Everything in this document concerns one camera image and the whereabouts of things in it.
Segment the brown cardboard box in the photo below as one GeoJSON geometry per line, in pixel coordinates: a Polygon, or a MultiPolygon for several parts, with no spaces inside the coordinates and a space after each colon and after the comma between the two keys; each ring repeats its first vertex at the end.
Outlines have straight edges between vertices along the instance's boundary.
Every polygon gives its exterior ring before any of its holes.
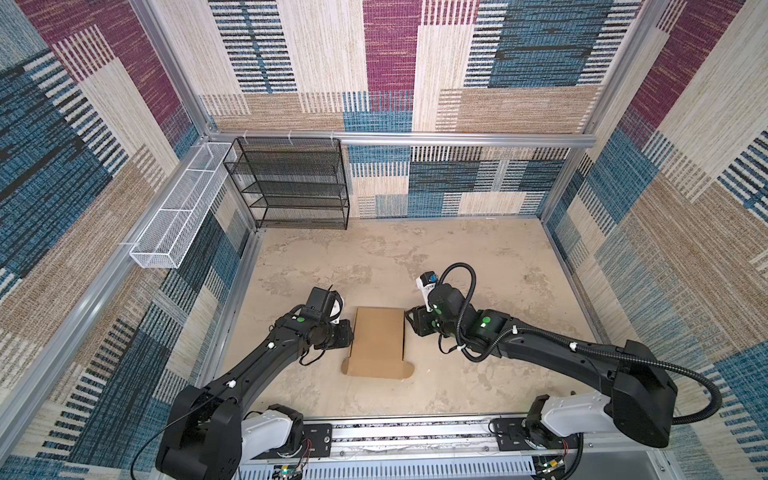
{"type": "Polygon", "coordinates": [[[349,355],[341,372],[351,377],[404,380],[415,367],[405,360],[405,311],[359,307],[349,355]]]}

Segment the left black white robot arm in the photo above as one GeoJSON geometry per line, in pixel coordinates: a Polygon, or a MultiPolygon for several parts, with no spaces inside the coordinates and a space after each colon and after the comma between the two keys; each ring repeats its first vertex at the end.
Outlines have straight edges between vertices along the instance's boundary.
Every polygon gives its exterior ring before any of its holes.
{"type": "Polygon", "coordinates": [[[346,348],[353,333],[342,318],[343,299],[315,287],[307,301],[278,318],[243,360],[203,387],[175,397],[161,433],[156,469],[173,479],[232,479],[243,461],[270,450],[299,451],[303,416],[282,405],[248,416],[247,410],[290,364],[310,350],[346,348]]]}

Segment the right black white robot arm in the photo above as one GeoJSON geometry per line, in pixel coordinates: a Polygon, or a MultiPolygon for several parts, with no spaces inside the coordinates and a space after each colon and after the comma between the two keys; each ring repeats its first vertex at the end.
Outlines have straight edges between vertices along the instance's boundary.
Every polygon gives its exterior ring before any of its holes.
{"type": "Polygon", "coordinates": [[[525,427],[536,442],[591,432],[620,432],[645,446],[665,448],[671,428],[706,420],[722,406],[718,386],[691,369],[657,359],[636,341],[619,347],[578,340],[535,327],[507,313],[477,310],[449,284],[437,284],[422,306],[405,318],[419,336],[456,340],[473,363],[490,357],[520,360],[568,376],[592,388],[570,397],[538,396],[525,427]],[[673,374],[700,384],[708,404],[678,416],[673,374]]]}

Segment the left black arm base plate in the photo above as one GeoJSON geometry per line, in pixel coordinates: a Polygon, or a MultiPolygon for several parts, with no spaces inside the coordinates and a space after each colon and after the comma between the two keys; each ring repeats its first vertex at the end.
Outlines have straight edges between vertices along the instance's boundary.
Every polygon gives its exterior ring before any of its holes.
{"type": "Polygon", "coordinates": [[[284,458],[327,458],[331,455],[332,440],[331,423],[302,424],[292,428],[286,444],[277,452],[284,458]]]}

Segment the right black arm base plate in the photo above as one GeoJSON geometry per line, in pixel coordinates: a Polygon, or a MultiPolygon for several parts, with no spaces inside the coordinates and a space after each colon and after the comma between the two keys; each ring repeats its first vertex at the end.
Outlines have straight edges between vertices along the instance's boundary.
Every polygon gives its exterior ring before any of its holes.
{"type": "Polygon", "coordinates": [[[578,447],[576,434],[560,438],[554,434],[531,432],[525,426],[524,417],[495,417],[488,423],[489,433],[496,439],[502,452],[559,450],[572,451],[578,447]]]}

